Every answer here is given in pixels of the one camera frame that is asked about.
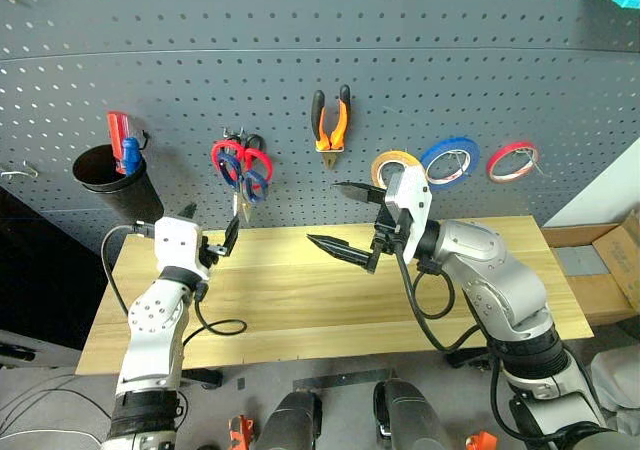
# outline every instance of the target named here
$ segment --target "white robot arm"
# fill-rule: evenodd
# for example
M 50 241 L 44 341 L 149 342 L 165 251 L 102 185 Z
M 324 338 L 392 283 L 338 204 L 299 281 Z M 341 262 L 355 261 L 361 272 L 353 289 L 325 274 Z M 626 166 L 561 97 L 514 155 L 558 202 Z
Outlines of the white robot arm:
M 237 219 L 222 246 L 207 245 L 200 227 L 190 220 L 163 217 L 156 222 L 160 275 L 129 309 L 131 339 L 103 450 L 174 449 L 188 309 L 194 298 L 204 297 L 209 267 L 218 256 L 231 253 L 237 235 Z
M 428 220 L 431 194 L 419 166 L 393 175 L 386 192 L 359 183 L 336 185 L 349 198 L 380 205 L 372 252 L 333 237 L 309 235 L 309 239 L 370 273 L 380 253 L 395 254 L 413 313 L 437 349 L 455 351 L 481 330 L 495 362 L 492 409 L 505 432 L 531 448 L 557 449 L 607 431 L 584 368 L 555 330 L 543 283 L 508 252 L 499 234 L 476 223 Z M 476 319 L 477 326 L 449 347 L 427 324 L 427 319 L 439 318 L 447 309 L 434 317 L 417 303 L 419 279 L 412 283 L 407 269 L 413 258 L 418 259 L 419 270 L 443 275 L 452 293 L 451 280 L 458 282 Z M 507 427 L 498 413 L 495 387 L 502 366 L 515 393 L 510 407 L 519 431 Z

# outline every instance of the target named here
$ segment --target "metal hook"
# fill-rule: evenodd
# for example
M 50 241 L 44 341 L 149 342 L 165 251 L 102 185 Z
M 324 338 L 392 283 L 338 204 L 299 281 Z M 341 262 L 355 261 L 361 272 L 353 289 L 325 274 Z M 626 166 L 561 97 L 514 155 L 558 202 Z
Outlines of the metal hook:
M 149 134 L 146 130 L 142 130 L 142 136 L 144 137 L 144 143 L 140 147 L 140 150 L 144 150 L 145 148 L 147 148 L 147 143 L 149 143 Z
M 464 171 L 464 168 L 462 168 L 462 162 L 460 161 L 460 154 L 461 153 L 463 153 L 463 152 L 455 151 L 455 150 L 452 151 L 452 152 L 449 152 L 449 155 L 450 155 L 449 158 L 451 158 L 451 155 L 454 155 L 456 157 L 456 161 L 458 162 L 458 167 L 460 167 L 460 171 L 462 172 L 463 175 L 468 177 L 469 174 Z
M 222 136 L 225 139 L 237 137 L 240 140 L 240 142 L 243 142 L 247 138 L 247 132 L 245 131 L 244 127 L 240 127 L 239 133 L 230 131 L 229 127 L 222 127 Z
M 28 172 L 23 172 L 22 170 L 0 169 L 0 177 L 7 177 L 9 180 L 11 180 L 14 175 L 24 175 L 25 177 L 31 178 L 37 178 L 38 175 L 40 175 L 40 173 L 35 168 L 33 168 L 26 160 L 22 161 L 22 165 L 28 170 Z
M 538 162 L 533 159 L 533 152 L 531 150 L 528 150 L 526 148 L 521 148 L 519 150 L 516 150 L 515 153 L 524 153 L 529 158 L 529 161 L 533 163 L 533 167 L 538 171 L 540 175 L 542 175 L 545 178 L 551 177 L 551 175 L 547 175 L 546 173 L 544 173 L 540 168 L 540 166 L 538 165 Z

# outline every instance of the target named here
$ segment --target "pliers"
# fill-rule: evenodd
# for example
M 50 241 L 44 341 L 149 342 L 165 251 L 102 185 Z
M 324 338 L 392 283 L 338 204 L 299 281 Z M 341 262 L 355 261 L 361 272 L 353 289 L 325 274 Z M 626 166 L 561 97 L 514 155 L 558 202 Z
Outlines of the pliers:
M 327 170 L 331 170 L 336 163 L 338 153 L 344 152 L 344 136 L 347 132 L 351 111 L 351 90 L 348 85 L 340 87 L 340 117 L 336 128 L 328 137 L 324 131 L 324 92 L 317 90 L 313 94 L 311 105 L 311 129 L 316 139 L 316 152 L 322 153 L 322 160 Z

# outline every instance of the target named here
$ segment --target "yellow tape roll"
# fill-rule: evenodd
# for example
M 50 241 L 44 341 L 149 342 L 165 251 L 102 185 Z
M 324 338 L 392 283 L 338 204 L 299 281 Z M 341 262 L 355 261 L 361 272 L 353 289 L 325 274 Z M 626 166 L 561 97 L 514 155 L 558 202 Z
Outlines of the yellow tape roll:
M 382 181 L 382 168 L 390 163 L 399 163 L 404 168 L 412 167 L 413 165 L 420 165 L 420 161 L 413 155 L 400 150 L 389 150 L 388 152 L 381 153 L 371 164 L 371 181 L 376 187 L 387 188 Z

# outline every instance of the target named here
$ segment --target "gray pegboard wall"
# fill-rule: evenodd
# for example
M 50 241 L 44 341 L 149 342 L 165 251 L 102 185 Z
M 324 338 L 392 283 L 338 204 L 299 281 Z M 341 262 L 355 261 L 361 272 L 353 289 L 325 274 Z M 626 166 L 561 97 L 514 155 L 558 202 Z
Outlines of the gray pegboard wall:
M 468 136 L 472 178 L 435 195 L 432 215 L 533 214 L 542 224 L 638 136 L 640 16 L 607 0 L 0 0 L 0 182 L 89 248 L 114 222 L 71 165 L 107 143 L 105 112 L 140 118 L 169 213 L 198 203 L 222 228 L 231 194 L 209 151 L 223 125 L 267 140 L 276 168 L 251 226 L 371 221 L 375 208 L 329 185 L 369 181 L 381 151 L 419 157 Z M 314 151 L 314 90 L 352 90 L 334 172 Z M 542 175 L 488 181 L 500 146 L 533 140 Z

